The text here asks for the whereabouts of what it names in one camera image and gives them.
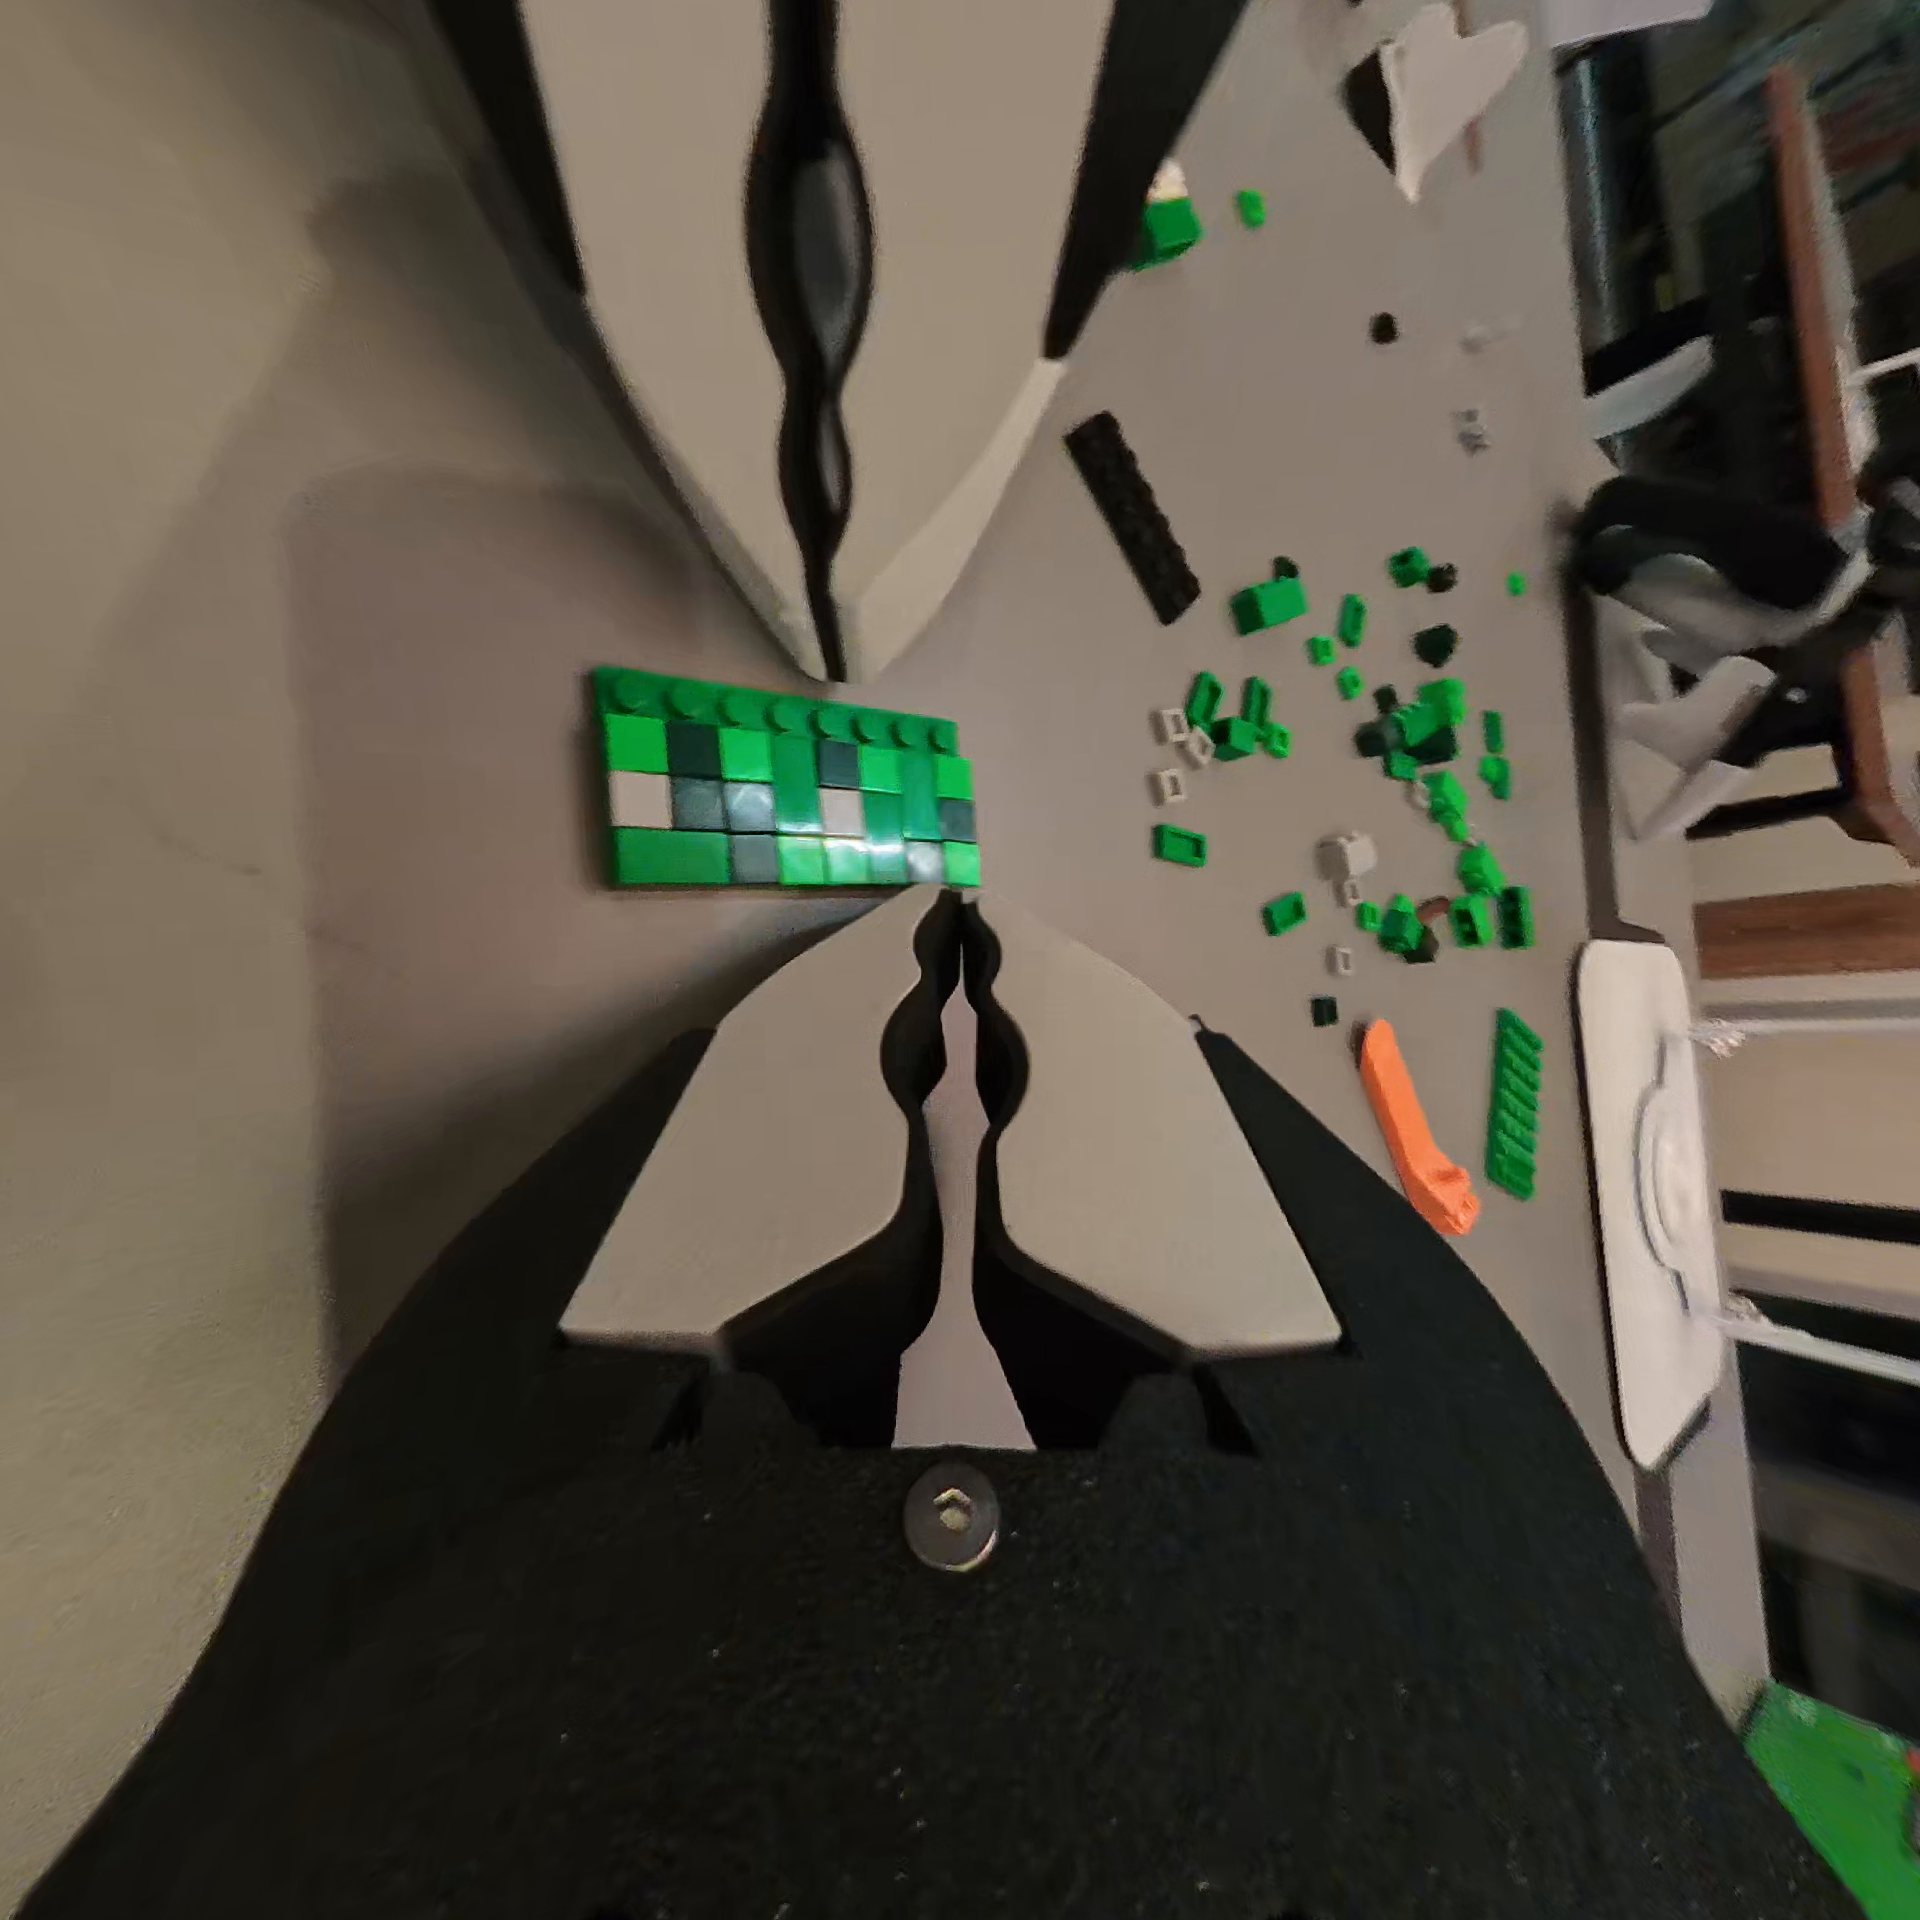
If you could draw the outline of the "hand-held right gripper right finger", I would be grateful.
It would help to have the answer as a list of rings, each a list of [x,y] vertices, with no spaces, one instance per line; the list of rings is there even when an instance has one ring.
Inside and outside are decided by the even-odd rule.
[[[1036,1450],[1139,1381],[1334,1354],[1337,1313],[1194,1020],[1020,905],[964,905],[973,1307]]]

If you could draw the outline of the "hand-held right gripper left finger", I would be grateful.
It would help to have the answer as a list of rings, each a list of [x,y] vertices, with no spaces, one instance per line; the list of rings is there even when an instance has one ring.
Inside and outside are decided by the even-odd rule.
[[[830,1448],[893,1445],[943,1276],[925,1104],[959,920],[915,884],[717,1021],[566,1300],[571,1348],[755,1377]]]

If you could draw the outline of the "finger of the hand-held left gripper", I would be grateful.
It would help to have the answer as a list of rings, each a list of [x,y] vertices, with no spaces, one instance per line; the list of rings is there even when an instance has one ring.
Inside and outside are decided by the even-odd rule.
[[[770,10],[527,3],[519,16],[623,400],[731,585],[797,672],[828,682],[779,485],[783,379],[750,273]]]
[[[939,613],[1063,379],[1045,328],[1114,7],[858,3],[836,81],[870,213],[831,561],[849,679]]]

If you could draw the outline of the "green lego mosaic assembly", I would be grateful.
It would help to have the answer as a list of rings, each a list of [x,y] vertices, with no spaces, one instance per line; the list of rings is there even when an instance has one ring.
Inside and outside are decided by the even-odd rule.
[[[585,696],[615,892],[980,884],[973,765],[948,719],[612,663]]]

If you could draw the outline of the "lego pieces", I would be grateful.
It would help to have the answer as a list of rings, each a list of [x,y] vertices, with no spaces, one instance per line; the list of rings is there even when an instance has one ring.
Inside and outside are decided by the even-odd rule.
[[[1394,587],[1425,587],[1431,564],[1436,562],[1419,546],[1405,546],[1387,555],[1387,581]],[[1261,581],[1249,583],[1230,600],[1230,620],[1238,639],[1271,633],[1305,613],[1305,576],[1291,559],[1276,559]],[[1474,708],[1463,679],[1451,675],[1434,675],[1410,697],[1401,697],[1387,683],[1370,683],[1355,658],[1370,613],[1358,593],[1345,593],[1334,609],[1334,631],[1305,636],[1302,653],[1310,665],[1333,669],[1340,703],[1373,703],[1373,719],[1354,732],[1354,749],[1447,840],[1453,850],[1453,892],[1421,900],[1405,893],[1373,898],[1364,887],[1367,876],[1340,889],[1324,879],[1333,905],[1346,916],[1354,935],[1371,939],[1410,968],[1434,962],[1445,938],[1461,951],[1531,951],[1538,943],[1531,889],[1503,874],[1498,853],[1476,832],[1471,794],[1458,772],[1474,723],[1479,759],[1471,777],[1483,799],[1513,801],[1515,777],[1503,716],[1499,708]],[[1221,676],[1196,669],[1185,699],[1154,711],[1154,739],[1177,754],[1174,764],[1148,777],[1148,794],[1157,808],[1173,810],[1181,802],[1189,791],[1187,777],[1209,765],[1291,757],[1291,729],[1277,721],[1266,679],[1249,676],[1233,711],[1225,699]],[[1154,821],[1148,853],[1181,874],[1201,874],[1209,864],[1209,840],[1201,831]]]

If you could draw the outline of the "green lego brick white top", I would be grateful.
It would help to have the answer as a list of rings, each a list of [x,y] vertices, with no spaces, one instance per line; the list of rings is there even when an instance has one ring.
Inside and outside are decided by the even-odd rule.
[[[1166,159],[1146,193],[1129,273],[1149,273],[1191,251],[1204,239],[1185,167]]]

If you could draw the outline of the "black long lego plate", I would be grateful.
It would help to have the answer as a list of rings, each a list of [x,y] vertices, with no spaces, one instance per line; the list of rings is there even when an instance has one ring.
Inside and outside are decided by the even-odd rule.
[[[1173,627],[1196,604],[1201,583],[1115,415],[1084,418],[1063,443],[1148,609],[1163,629]]]

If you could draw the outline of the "orange brick separator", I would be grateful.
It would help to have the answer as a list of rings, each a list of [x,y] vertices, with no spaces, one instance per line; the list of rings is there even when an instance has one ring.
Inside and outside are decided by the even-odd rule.
[[[1405,1201],[1442,1236],[1468,1236],[1479,1224],[1479,1194],[1434,1136],[1391,1021],[1363,1026],[1358,1073]]]

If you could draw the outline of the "white rounded tray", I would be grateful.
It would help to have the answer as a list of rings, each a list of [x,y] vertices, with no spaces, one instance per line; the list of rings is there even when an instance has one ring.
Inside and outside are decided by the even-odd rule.
[[[1574,1036],[1590,1201],[1617,1419],[1625,1451],[1643,1473],[1665,1471],[1689,1440],[1725,1362],[1718,1188],[1713,1266],[1697,1274],[1707,1287],[1691,1300],[1685,1300],[1669,1274],[1655,1265],[1637,1215],[1634,1117],[1653,1077],[1658,1040],[1670,1028],[1693,1039],[1689,984],[1670,948],[1585,944],[1574,964]]]

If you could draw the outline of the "clear round dish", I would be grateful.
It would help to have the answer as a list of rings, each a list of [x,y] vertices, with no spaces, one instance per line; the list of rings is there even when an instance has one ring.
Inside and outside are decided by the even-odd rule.
[[[1697,1048],[1686,1032],[1662,1034],[1653,1077],[1639,1096],[1633,1170],[1639,1227],[1655,1265],[1691,1300],[1713,1266],[1715,1194],[1697,1081]]]

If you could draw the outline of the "black and white gadget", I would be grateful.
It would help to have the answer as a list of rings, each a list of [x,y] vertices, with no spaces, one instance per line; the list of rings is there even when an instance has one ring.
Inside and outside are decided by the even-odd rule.
[[[1642,621],[1681,691],[1620,705],[1613,739],[1670,772],[1634,828],[1681,840],[1727,808],[1777,753],[1834,745],[1842,675],[1899,605],[1895,493],[1867,492],[1837,530],[1707,487],[1619,473],[1571,525],[1573,573]]]

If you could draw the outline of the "green studded lego base plate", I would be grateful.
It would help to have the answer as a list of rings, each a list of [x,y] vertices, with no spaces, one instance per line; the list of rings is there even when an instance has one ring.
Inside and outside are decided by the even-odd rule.
[[[1483,1168],[1494,1188],[1523,1203],[1535,1194],[1542,1089],[1542,1039],[1515,1010],[1498,1008]]]

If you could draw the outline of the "wooden chair frame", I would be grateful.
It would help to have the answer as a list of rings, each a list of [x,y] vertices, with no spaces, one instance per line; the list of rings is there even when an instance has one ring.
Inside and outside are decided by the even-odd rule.
[[[1814,513],[1841,528],[1870,455],[1870,379],[1893,364],[1855,351],[1855,287],[1817,121],[1793,64],[1764,75],[1767,141],[1781,211],[1793,339],[1809,421]],[[1916,669],[1910,625],[1890,615],[1837,672],[1836,785],[1740,808],[1740,832],[1831,821],[1851,841],[1893,850],[1907,881],[1701,903],[1707,980],[1871,976],[1918,964]]]

